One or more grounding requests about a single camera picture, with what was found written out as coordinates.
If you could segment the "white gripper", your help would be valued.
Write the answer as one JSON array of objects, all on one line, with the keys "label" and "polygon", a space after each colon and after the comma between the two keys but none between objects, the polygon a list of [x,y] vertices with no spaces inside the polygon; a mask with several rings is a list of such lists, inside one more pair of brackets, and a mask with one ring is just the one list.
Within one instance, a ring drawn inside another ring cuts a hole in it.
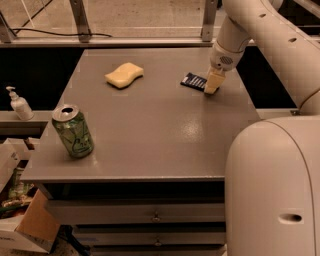
[{"label": "white gripper", "polygon": [[234,69],[238,65],[244,50],[244,43],[227,45],[218,40],[214,42],[210,56],[211,68],[208,71],[204,87],[206,94],[214,94],[216,92],[226,78],[225,72]]}]

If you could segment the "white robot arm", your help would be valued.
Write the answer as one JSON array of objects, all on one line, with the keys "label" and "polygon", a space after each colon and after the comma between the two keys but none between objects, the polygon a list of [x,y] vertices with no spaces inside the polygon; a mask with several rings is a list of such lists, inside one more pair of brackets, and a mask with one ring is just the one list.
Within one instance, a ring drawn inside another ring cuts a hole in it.
[{"label": "white robot arm", "polygon": [[282,17],[282,0],[223,0],[210,58],[214,92],[255,42],[298,108],[259,121],[233,141],[225,168],[225,256],[320,256],[318,43]]}]

